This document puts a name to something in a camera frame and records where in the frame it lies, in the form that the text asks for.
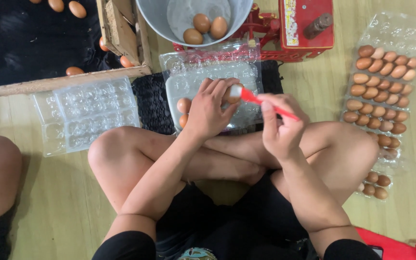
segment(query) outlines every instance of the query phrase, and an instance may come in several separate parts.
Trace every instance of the wooden crate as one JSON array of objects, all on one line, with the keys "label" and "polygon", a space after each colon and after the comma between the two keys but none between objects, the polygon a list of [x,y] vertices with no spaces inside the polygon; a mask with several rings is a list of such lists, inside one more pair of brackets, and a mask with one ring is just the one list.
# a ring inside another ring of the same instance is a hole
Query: wooden crate
[{"label": "wooden crate", "polygon": [[[146,22],[135,1],[97,0],[97,8],[104,44],[115,54],[126,56],[136,65],[135,67],[4,85],[0,86],[0,96],[48,91],[108,78],[151,74],[152,60]],[[133,32],[130,24],[135,26],[136,33]]]}]

